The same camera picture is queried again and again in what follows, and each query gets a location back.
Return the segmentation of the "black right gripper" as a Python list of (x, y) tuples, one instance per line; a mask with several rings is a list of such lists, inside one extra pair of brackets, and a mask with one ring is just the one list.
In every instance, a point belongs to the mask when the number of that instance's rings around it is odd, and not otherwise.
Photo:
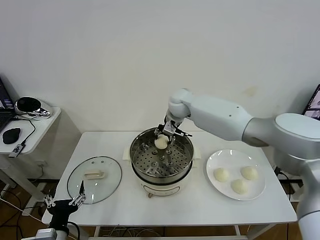
[(154, 135), (166, 135), (168, 136), (168, 144), (171, 145), (176, 140), (176, 128), (172, 124), (159, 124), (154, 130)]

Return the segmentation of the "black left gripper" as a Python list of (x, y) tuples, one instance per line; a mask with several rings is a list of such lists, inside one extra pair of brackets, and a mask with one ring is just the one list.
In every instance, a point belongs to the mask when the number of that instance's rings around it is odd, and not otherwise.
[(84, 181), (81, 182), (78, 195), (71, 199), (56, 200), (50, 194), (44, 196), (44, 202), (47, 205), (48, 212), (52, 215), (50, 227), (66, 227), (69, 216), (77, 211), (86, 199)]

